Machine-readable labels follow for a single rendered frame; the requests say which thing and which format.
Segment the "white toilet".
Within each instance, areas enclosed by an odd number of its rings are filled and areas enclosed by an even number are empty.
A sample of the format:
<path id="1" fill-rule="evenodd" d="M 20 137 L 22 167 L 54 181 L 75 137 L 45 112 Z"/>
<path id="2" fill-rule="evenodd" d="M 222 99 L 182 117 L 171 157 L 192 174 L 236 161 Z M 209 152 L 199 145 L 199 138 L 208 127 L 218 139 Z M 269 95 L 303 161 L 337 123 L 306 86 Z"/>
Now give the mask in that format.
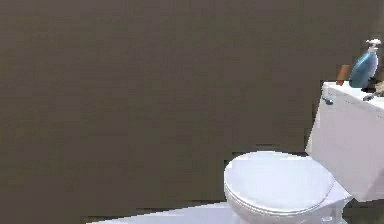
<path id="1" fill-rule="evenodd" d="M 224 192 L 239 224 L 347 224 L 346 204 L 384 199 L 384 96 L 325 82 L 306 154 L 232 159 Z"/>

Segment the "brown cardboard roll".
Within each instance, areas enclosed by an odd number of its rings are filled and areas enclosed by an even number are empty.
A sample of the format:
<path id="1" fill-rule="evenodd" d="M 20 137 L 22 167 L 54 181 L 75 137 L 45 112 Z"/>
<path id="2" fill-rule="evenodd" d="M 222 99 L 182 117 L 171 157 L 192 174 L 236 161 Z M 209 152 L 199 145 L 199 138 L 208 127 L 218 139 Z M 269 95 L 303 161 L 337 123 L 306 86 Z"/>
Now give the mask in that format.
<path id="1" fill-rule="evenodd" d="M 348 64 L 344 64 L 340 67 L 339 73 L 337 75 L 336 84 L 342 86 L 347 76 L 350 73 L 351 66 Z"/>

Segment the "blue soap dispenser bottle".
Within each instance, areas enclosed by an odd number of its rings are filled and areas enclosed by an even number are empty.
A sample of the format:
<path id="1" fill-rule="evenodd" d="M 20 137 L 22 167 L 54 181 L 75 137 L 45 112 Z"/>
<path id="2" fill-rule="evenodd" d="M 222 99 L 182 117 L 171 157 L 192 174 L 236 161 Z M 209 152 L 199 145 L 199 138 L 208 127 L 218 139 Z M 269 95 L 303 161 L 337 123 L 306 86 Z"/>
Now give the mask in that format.
<path id="1" fill-rule="evenodd" d="M 382 44 L 380 39 L 367 40 L 369 44 L 366 52 L 354 64 L 350 77 L 349 85 L 352 88 L 365 88 L 369 80 L 375 75 L 378 68 L 378 46 Z"/>

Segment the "small dark object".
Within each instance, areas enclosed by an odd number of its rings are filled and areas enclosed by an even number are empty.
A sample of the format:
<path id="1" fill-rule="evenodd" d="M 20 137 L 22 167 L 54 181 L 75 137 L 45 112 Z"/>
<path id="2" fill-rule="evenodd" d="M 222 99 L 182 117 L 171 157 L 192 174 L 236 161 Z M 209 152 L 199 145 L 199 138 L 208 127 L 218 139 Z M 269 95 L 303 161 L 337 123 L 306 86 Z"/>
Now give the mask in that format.
<path id="1" fill-rule="evenodd" d="M 367 86 L 364 87 L 362 91 L 367 93 L 367 95 L 363 98 L 364 101 L 372 100 L 375 97 L 382 97 L 384 96 L 384 81 L 371 78 L 368 81 Z"/>

